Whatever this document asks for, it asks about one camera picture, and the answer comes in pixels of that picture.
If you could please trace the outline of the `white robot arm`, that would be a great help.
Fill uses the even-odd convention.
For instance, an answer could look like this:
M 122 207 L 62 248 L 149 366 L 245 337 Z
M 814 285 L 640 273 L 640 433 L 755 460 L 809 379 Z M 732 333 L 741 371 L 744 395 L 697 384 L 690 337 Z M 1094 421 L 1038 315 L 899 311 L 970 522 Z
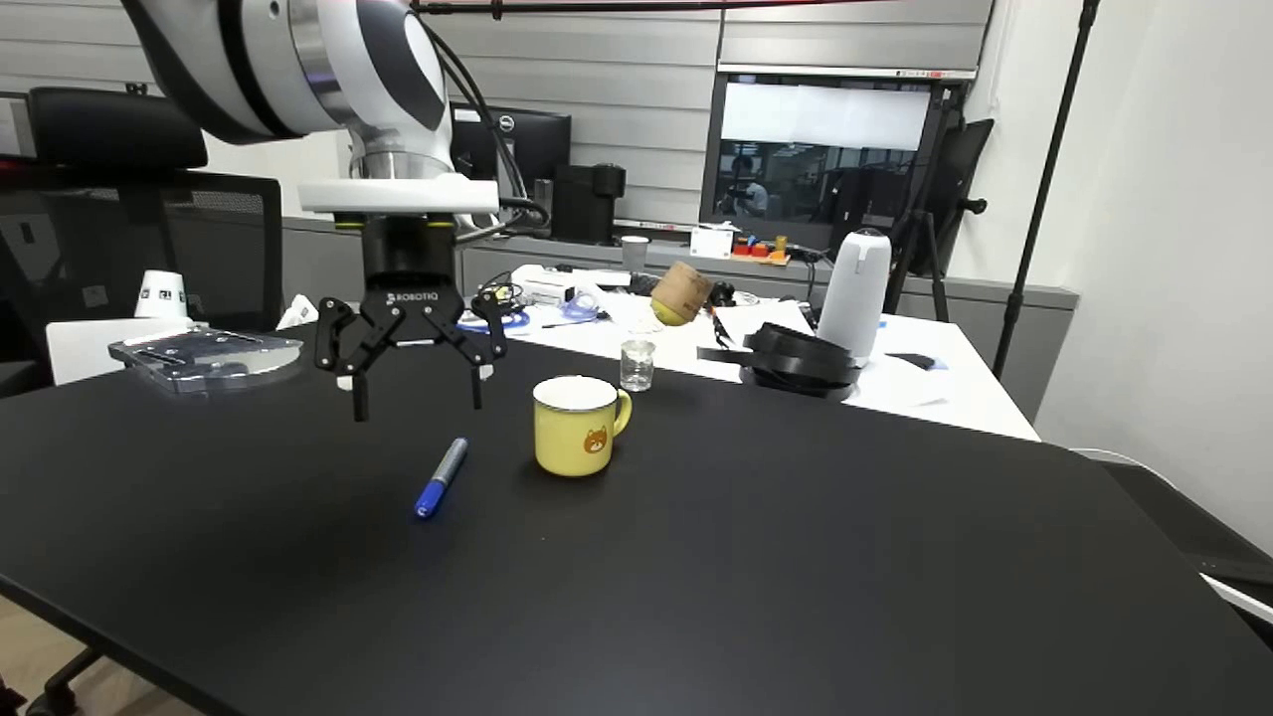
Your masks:
M 470 396 L 506 359 L 496 319 L 461 331 L 457 220 L 494 216 L 494 179 L 453 167 L 453 106 L 409 0 L 118 0 L 159 91 L 224 142 L 350 140 L 350 167 L 298 203 L 362 233 L 362 301 L 318 301 L 315 366 L 367 416 L 388 350 L 446 350 Z

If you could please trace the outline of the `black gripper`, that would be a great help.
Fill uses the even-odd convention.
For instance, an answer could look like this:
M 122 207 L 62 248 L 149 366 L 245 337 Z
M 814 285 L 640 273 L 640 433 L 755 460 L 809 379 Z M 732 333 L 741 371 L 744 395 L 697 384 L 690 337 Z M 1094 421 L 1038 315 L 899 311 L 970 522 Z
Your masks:
M 350 383 L 352 421 L 367 421 L 367 374 L 385 350 L 446 345 L 466 359 L 473 408 L 506 355 L 506 331 L 488 319 L 466 331 L 457 289 L 457 220 L 425 216 L 346 216 L 362 233 L 362 301 L 318 301 L 315 366 Z

